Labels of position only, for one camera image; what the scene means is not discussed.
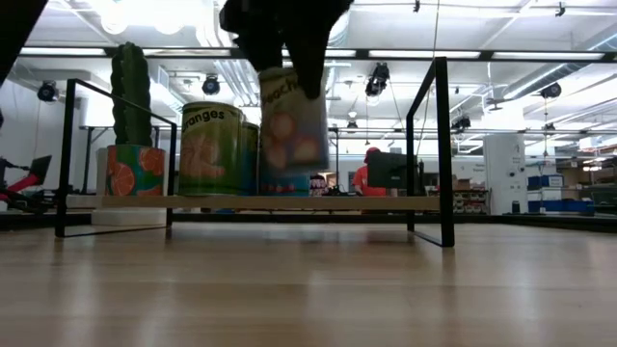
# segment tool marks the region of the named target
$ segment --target red shirt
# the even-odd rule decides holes
[[[354,186],[359,185],[362,189],[362,194],[366,197],[385,197],[388,194],[386,188],[368,186],[368,167],[366,165],[356,171],[353,184]]]

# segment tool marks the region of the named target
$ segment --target can label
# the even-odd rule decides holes
[[[219,103],[185,105],[178,193],[239,194],[240,110]]]
[[[328,129],[324,93],[309,100],[293,68],[270,68],[259,75],[261,142],[268,170],[277,174],[328,169]]]

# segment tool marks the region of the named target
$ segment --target cactus plant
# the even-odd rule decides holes
[[[144,51],[131,42],[122,44],[112,59],[112,94],[150,109],[150,78]],[[116,145],[152,146],[150,115],[114,100]]]

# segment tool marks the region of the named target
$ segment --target peaches can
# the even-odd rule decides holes
[[[299,174],[328,169],[328,124],[324,92],[309,100],[293,68],[259,74],[261,146],[268,172]]]

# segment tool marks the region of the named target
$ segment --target spotlight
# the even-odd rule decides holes
[[[471,120],[469,116],[462,116],[458,120],[452,122],[452,129],[459,130],[463,132],[463,130],[467,128],[471,128]]]
[[[566,7],[563,6],[563,1],[559,1],[559,10],[555,13],[556,17],[560,17],[566,13]]]
[[[358,129],[358,125],[356,124],[355,120],[349,120],[349,122],[347,123],[347,128],[348,129]]]
[[[201,86],[201,90],[206,95],[216,95],[221,91],[221,84],[219,83],[219,75],[209,74],[205,76],[205,81]]]
[[[43,81],[37,92],[37,97],[40,101],[54,102],[58,101],[60,93],[56,89],[56,81]]]
[[[545,126],[542,127],[542,130],[556,130],[555,129],[555,124],[553,123],[548,123]]]
[[[368,79],[368,83],[366,84],[366,96],[374,97],[379,96],[386,86],[388,85],[389,80],[389,68],[386,63],[377,63],[377,66],[373,70],[373,74]]]
[[[540,96],[543,98],[556,98],[560,95],[561,86],[558,83],[553,83],[540,91]]]

